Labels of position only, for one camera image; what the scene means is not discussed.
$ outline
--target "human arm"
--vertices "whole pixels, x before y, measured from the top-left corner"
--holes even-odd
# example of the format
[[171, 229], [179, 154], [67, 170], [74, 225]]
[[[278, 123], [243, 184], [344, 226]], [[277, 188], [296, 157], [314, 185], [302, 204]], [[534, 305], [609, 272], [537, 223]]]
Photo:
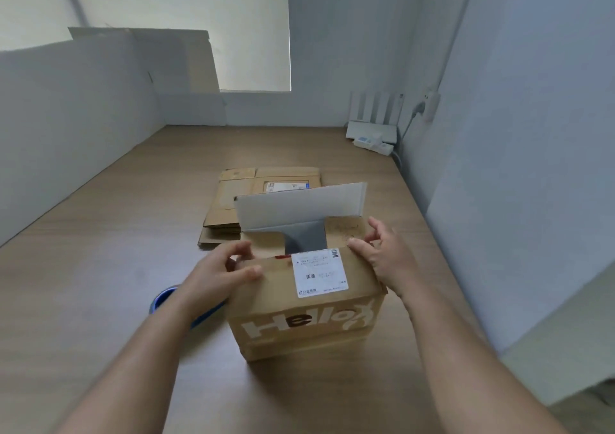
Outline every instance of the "human arm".
[[263, 273], [235, 270], [231, 256], [251, 258], [250, 242], [220, 245], [151, 314], [56, 430], [57, 434], [154, 434], [167, 418], [181, 343], [191, 322], [231, 291]]
[[[372, 264], [380, 281], [404, 303], [427, 380], [448, 434], [540, 433], [566, 430], [515, 378], [459, 316], [447, 299], [422, 277], [404, 241], [383, 222], [365, 240], [348, 245]], [[370, 242], [380, 240], [375, 248]]]

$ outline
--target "stack of cardboard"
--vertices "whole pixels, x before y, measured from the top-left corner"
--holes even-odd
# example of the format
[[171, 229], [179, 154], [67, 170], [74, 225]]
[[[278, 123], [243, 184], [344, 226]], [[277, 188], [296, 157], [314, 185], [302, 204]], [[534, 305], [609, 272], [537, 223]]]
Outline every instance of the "stack of cardboard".
[[320, 170], [316, 167], [250, 167], [225, 170], [220, 174], [216, 196], [203, 222], [199, 247], [211, 249], [220, 243], [240, 238], [241, 228], [235, 212], [235, 197], [319, 186]]
[[365, 235], [366, 184], [235, 199], [242, 237], [264, 277], [237, 289], [227, 318], [248, 361], [365, 337], [386, 287], [346, 246]]

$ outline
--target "sticker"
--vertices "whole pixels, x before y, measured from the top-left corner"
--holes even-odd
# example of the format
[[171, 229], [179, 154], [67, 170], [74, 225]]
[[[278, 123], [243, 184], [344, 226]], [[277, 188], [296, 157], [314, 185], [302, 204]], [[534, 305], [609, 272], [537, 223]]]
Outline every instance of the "sticker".
[[270, 181], [265, 184], [265, 193], [273, 193], [275, 191], [290, 191], [290, 190], [305, 190], [309, 188], [309, 182], [278, 182]]
[[337, 248], [296, 253], [290, 257], [299, 298], [348, 290], [344, 265]]

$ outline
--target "blue cup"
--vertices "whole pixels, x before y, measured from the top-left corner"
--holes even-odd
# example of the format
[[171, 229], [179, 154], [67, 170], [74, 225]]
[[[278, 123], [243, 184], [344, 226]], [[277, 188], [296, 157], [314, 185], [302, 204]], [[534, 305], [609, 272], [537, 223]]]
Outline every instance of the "blue cup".
[[[152, 314], [154, 311], [156, 311], [160, 305], [162, 305], [162, 303], [164, 303], [166, 301], [166, 299], [168, 297], [171, 296], [171, 294], [177, 290], [177, 285], [172, 286], [167, 288], [166, 290], [161, 291], [158, 296], [156, 298], [154, 298], [154, 300], [152, 301], [152, 304], [150, 305], [150, 314]], [[199, 317], [197, 317], [193, 323], [190, 325], [190, 329], [194, 329], [196, 326], [198, 326], [199, 324], [201, 324], [205, 319], [209, 318], [212, 314], [214, 314], [217, 310], [219, 310], [222, 306], [224, 306], [225, 302], [223, 301], [222, 303], [220, 303], [219, 305], [214, 306], [213, 308], [211, 308], [209, 311], [207, 311], [204, 314], [201, 314]]]

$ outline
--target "flattened cardboard box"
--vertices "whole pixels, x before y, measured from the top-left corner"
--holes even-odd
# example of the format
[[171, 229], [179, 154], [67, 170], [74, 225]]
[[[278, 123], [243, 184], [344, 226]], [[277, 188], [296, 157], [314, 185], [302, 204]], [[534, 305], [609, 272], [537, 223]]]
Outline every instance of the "flattened cardboard box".
[[[246, 262], [246, 267], [262, 265], [264, 277], [237, 289], [226, 314], [239, 349], [248, 361], [365, 337], [373, 329], [386, 295], [386, 288], [377, 281], [373, 268], [345, 246], [349, 237], [365, 235], [365, 221], [359, 216], [365, 184], [309, 191], [238, 198], [240, 223], [248, 229], [242, 235], [264, 254], [288, 253], [289, 248], [312, 252], [312, 248], [305, 246], [323, 248], [308, 256], [330, 255], [341, 261], [346, 288], [303, 294], [302, 282], [296, 275], [303, 269], [293, 262], [305, 254]], [[323, 215], [328, 213], [340, 216]], [[268, 237], [261, 243], [260, 235], [280, 232], [283, 235], [277, 239]], [[259, 250], [261, 245], [267, 248]], [[311, 277], [306, 283], [314, 280], [314, 275]]]
[[211, 248], [239, 239], [235, 197], [320, 186], [320, 170], [316, 167], [249, 167], [223, 171], [203, 222], [199, 247]]

